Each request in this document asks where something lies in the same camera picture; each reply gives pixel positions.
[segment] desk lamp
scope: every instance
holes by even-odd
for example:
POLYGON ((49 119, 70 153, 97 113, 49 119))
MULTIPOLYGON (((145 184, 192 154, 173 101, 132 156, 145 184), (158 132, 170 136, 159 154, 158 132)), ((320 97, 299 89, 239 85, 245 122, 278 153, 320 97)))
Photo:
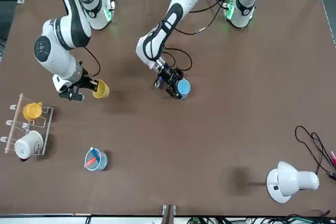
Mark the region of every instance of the desk lamp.
POLYGON ((286 203, 298 190, 316 190, 319 178, 313 172, 298 172, 283 161, 267 174, 266 187, 269 196, 278 203, 286 203))

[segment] brown table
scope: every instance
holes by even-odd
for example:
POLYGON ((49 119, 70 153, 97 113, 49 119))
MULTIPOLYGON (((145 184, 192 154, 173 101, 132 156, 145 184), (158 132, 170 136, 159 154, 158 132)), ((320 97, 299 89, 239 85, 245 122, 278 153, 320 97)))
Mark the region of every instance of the brown table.
MULTIPOLYGON (((97 100, 84 91, 85 103, 59 98, 52 75, 33 55, 44 21, 65 13, 62 1, 17 6, 0 67, 1 136, 8 135, 9 105, 21 92, 52 105, 56 114, 44 157, 21 163, 14 153, 0 152, 0 212, 159 214, 160 205, 175 204, 180 215, 313 209, 335 215, 336 183, 323 172, 317 191, 298 192, 287 204, 275 203, 265 187, 279 161, 316 169, 295 140, 296 125, 336 148, 336 57, 322 3, 258 0, 244 31, 219 15, 199 35, 174 32, 166 46, 184 49, 194 60, 186 73, 192 92, 181 101, 152 86, 155 73, 135 54, 138 38, 158 23, 169 2, 118 0, 114 23, 93 31, 88 46, 111 94, 97 100), (91 146, 108 153, 107 171, 83 168, 91 146)), ((208 2, 201 0, 197 8, 208 2)), ((215 11, 190 14, 179 28, 195 31, 215 11)), ((72 54, 96 71, 85 50, 72 54)), ((174 55, 181 67, 188 65, 184 55, 174 55)))

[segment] yellow mug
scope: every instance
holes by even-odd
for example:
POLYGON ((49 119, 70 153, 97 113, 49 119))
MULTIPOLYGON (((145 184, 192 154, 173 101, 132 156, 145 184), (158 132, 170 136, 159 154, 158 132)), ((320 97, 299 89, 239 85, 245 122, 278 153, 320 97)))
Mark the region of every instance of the yellow mug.
POLYGON ((29 103, 23 108, 23 117, 27 121, 37 119, 42 114, 42 103, 29 103))
POLYGON ((108 97, 110 94, 110 88, 103 82, 102 80, 98 80, 98 87, 96 92, 92 92, 95 98, 105 98, 108 97))

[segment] lamp base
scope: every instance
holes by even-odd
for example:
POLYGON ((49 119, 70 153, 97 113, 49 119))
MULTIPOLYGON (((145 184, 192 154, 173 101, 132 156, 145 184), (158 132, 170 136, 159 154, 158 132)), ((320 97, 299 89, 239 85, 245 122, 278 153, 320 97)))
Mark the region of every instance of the lamp base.
POLYGON ((286 203, 292 197, 292 196, 283 196, 281 194, 278 183, 277 169, 273 169, 267 174, 266 187, 269 196, 271 196, 271 198, 278 203, 286 203))

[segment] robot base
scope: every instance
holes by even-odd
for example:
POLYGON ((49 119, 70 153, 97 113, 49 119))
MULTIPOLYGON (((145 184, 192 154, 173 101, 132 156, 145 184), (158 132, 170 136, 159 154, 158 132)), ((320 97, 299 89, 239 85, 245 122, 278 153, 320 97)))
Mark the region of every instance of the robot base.
POLYGON ((102 30, 104 29, 108 23, 112 22, 113 14, 115 9, 115 1, 114 0, 101 0, 102 5, 97 15, 94 13, 86 13, 86 17, 90 23, 90 26, 94 30, 102 30))
POLYGON ((266 187, 269 196, 271 196, 271 198, 278 203, 286 203, 292 197, 292 196, 283 196, 281 194, 278 183, 277 169, 273 169, 267 174, 266 187))
POLYGON ((228 0, 227 7, 229 10, 224 10, 224 16, 225 18, 236 28, 243 29, 245 28, 250 20, 253 17, 253 12, 255 7, 252 9, 252 11, 244 16, 241 14, 241 11, 238 9, 236 0, 228 0))

